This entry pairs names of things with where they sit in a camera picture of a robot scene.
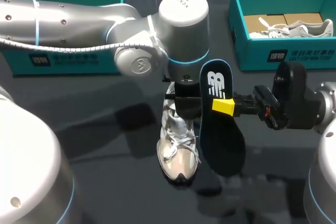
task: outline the brand logo on box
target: brand logo on box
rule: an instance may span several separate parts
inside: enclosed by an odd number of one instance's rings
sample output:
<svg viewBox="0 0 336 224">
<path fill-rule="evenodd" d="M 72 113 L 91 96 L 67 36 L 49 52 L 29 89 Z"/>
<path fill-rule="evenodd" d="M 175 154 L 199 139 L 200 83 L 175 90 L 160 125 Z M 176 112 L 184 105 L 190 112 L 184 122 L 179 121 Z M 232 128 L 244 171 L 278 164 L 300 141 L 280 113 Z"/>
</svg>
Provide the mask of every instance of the brand logo on box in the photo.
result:
<svg viewBox="0 0 336 224">
<path fill-rule="evenodd" d="M 50 67 L 50 61 L 46 54 L 30 54 L 29 57 L 35 67 Z"/>
<path fill-rule="evenodd" d="M 267 62 L 283 62 L 286 58 L 288 50 L 271 50 L 268 55 Z"/>
</svg>

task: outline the teal shoe box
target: teal shoe box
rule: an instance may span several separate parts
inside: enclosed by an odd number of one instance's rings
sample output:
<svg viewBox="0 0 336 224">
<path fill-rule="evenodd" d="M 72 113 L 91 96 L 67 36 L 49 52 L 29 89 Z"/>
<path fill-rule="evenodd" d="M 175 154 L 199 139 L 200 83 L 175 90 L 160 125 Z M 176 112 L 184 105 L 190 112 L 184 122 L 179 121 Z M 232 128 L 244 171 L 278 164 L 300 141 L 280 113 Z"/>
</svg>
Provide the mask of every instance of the teal shoe box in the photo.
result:
<svg viewBox="0 0 336 224">
<path fill-rule="evenodd" d="M 124 0 L 40 0 L 100 6 L 124 3 Z M 109 50 L 89 54 L 66 54 L 43 51 L 4 50 L 1 52 L 13 75 L 31 74 L 118 74 Z M 33 61 L 44 64 L 37 66 Z"/>
<path fill-rule="evenodd" d="M 282 61 L 300 62 L 307 69 L 336 68 L 336 37 L 249 37 L 246 15 L 300 13 L 319 13 L 335 26 L 336 0 L 230 0 L 228 22 L 240 70 L 275 70 Z"/>
</svg>

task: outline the shoelace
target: shoelace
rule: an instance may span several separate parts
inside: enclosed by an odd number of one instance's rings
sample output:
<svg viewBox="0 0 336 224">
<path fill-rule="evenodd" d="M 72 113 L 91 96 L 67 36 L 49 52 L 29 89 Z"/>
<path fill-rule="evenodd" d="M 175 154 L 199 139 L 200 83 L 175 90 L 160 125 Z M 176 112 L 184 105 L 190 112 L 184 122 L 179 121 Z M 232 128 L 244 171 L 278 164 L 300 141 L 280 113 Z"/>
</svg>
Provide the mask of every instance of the shoelace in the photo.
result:
<svg viewBox="0 0 336 224">
<path fill-rule="evenodd" d="M 177 154 L 179 148 L 185 148 L 195 155 L 197 162 L 201 163 L 198 156 L 198 151 L 191 147 L 192 141 L 196 138 L 196 136 L 194 136 L 194 134 L 191 131 L 188 130 L 185 135 L 179 135 L 173 132 L 170 128 L 168 128 L 167 135 L 169 137 L 169 140 L 171 141 L 172 146 L 169 148 L 168 151 L 163 153 L 163 158 L 165 161 L 171 160 Z"/>
<path fill-rule="evenodd" d="M 264 21 L 262 18 L 259 18 L 260 23 L 262 23 L 265 27 L 267 27 L 268 37 L 269 38 L 280 38 L 284 34 L 289 34 L 289 29 L 286 28 L 287 25 L 285 24 L 276 24 L 273 26 L 270 26 L 266 21 Z"/>
</svg>

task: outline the white logo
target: white logo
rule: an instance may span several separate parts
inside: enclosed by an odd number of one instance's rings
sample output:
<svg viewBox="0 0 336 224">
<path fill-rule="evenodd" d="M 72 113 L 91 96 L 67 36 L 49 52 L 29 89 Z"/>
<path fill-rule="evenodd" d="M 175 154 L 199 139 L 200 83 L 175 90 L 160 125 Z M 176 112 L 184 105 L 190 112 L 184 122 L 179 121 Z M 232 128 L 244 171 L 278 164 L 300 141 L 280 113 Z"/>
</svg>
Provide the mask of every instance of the white logo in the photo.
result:
<svg viewBox="0 0 336 224">
<path fill-rule="evenodd" d="M 213 73 L 210 71 L 208 73 L 208 84 L 212 86 L 209 88 L 209 94 L 225 99 L 225 93 L 222 92 L 225 86 L 222 73 Z"/>
<path fill-rule="evenodd" d="M 285 54 L 273 53 L 273 54 L 271 54 L 271 60 L 275 60 L 275 59 L 282 60 L 284 58 L 284 56 L 285 56 Z"/>
</svg>

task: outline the new balance logo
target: new balance logo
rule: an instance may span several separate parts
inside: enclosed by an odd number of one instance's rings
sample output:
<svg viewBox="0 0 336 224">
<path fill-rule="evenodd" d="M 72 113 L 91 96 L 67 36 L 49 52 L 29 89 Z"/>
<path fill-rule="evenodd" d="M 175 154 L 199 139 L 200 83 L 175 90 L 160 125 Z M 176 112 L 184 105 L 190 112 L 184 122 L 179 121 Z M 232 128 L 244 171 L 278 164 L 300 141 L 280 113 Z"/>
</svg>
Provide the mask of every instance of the new balance logo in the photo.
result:
<svg viewBox="0 0 336 224">
<path fill-rule="evenodd" d="M 224 76 L 221 73 L 213 73 L 210 71 L 208 73 L 208 84 L 212 86 L 209 88 L 209 94 L 225 99 L 225 92 L 222 92 L 225 88 Z"/>
</svg>

